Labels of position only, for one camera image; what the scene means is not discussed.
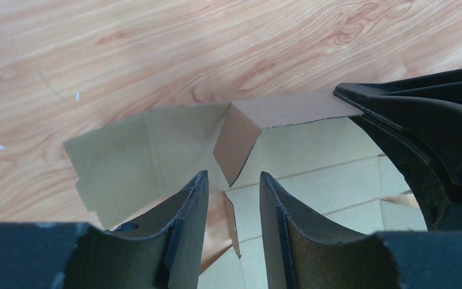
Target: brown cardboard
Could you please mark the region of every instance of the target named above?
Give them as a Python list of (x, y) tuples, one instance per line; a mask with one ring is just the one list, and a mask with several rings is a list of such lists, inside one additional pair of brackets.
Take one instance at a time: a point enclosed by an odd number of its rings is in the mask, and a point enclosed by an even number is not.
[(229, 243), (239, 255), (233, 205), (213, 196), (257, 184), (262, 170), (290, 178), (381, 154), (346, 118), (358, 114), (330, 91), (173, 106), (120, 120), (64, 145), (79, 175), (79, 194), (104, 228), (170, 197), (199, 170), (208, 170), (209, 207), (224, 204), (225, 214), (216, 214), (206, 230), (227, 224), (215, 230), (225, 231), (224, 238), (208, 239), (221, 243), (210, 246), (213, 258)]

